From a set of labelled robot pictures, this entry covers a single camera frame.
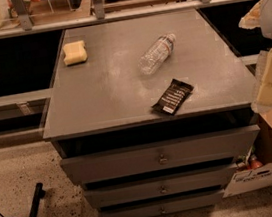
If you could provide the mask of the yellow sponge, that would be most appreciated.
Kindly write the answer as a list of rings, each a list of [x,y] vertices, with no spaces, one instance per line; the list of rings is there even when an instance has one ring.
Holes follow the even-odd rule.
[[[83,63],[87,60],[87,51],[85,51],[84,41],[74,41],[74,43],[67,43],[63,47],[65,53],[65,65],[74,65],[75,63]]]

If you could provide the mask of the grey drawer cabinet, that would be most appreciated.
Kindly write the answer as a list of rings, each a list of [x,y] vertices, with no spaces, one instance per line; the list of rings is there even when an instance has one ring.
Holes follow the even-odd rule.
[[[144,75],[138,67],[140,57],[167,33],[176,38],[172,54],[154,74]],[[83,40],[88,60],[75,66],[57,65],[44,137],[57,149],[60,161],[256,125],[250,108],[253,75],[196,10],[68,29],[63,38],[65,43]],[[156,112],[152,106],[172,79],[192,85],[193,92],[174,115]],[[237,158],[77,185],[84,192],[92,191],[191,170],[235,166]],[[99,215],[225,190],[227,184],[100,209],[90,206]]]

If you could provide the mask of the bottom grey drawer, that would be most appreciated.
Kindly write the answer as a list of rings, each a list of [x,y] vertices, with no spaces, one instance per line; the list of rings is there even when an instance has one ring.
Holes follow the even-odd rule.
[[[222,200],[224,190],[213,190],[199,194],[185,195],[178,198],[158,200],[143,205],[128,208],[107,210],[101,212],[100,217],[158,217],[179,211],[193,210],[208,205],[215,205]]]

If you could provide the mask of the middle grey drawer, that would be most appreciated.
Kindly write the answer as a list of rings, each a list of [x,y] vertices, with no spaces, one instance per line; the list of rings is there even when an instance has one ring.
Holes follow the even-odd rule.
[[[121,205],[164,197],[199,188],[226,185],[235,172],[233,164],[176,173],[141,181],[127,182],[119,186],[85,191],[87,202],[95,208]]]

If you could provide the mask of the orange capped bottle in box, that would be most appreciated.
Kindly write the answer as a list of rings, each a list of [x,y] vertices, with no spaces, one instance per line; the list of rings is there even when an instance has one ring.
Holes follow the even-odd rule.
[[[251,155],[248,162],[250,164],[250,168],[254,170],[263,166],[263,164],[257,159],[257,156],[255,155]]]

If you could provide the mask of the top grey drawer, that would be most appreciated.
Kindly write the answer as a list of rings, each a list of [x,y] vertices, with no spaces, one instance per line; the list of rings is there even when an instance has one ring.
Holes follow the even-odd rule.
[[[75,184],[134,176],[246,154],[260,128],[257,125],[181,137],[63,159],[61,168]]]

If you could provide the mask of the cardboard box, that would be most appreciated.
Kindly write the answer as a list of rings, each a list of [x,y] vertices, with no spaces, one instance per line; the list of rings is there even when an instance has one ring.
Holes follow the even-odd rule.
[[[258,125],[260,132],[254,142],[254,154],[263,166],[235,172],[224,191],[225,198],[272,185],[272,111],[260,114]]]

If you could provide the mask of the grey drawer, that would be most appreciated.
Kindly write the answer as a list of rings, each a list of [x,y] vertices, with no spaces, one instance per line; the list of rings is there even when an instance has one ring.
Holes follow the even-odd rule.
[[[127,182],[119,186],[85,191],[87,202],[95,208],[121,205],[164,197],[199,188],[226,185],[235,172],[233,164],[176,173],[141,181]]]
[[[260,128],[257,125],[181,137],[63,159],[61,168],[75,184],[134,176],[246,154]]]
[[[224,190],[213,190],[199,194],[185,195],[178,198],[158,200],[143,205],[128,208],[107,210],[101,212],[100,217],[158,217],[179,211],[193,210],[208,205],[215,205],[222,200]]]

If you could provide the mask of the clear plastic water bottle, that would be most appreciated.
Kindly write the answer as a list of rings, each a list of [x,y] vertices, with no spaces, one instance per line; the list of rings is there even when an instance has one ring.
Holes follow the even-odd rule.
[[[176,37],[167,33],[158,38],[153,45],[140,57],[139,69],[144,75],[154,74],[163,62],[172,54]]]

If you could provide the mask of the black snack wrapper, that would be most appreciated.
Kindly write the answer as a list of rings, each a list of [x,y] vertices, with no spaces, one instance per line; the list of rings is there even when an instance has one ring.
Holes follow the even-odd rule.
[[[170,86],[164,91],[158,102],[152,106],[152,109],[173,116],[193,92],[193,89],[194,87],[186,82],[172,79]]]

